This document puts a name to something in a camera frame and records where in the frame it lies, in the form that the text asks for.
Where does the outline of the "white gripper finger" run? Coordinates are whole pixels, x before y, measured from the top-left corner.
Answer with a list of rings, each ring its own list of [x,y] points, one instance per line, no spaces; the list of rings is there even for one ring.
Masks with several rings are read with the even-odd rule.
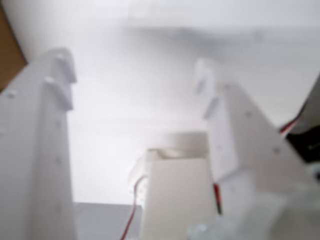
[[[72,54],[32,61],[0,94],[0,237],[75,240],[67,113]]]
[[[257,183],[309,182],[301,158],[222,65],[198,59],[195,81],[196,92],[204,101],[215,181],[242,170]]]

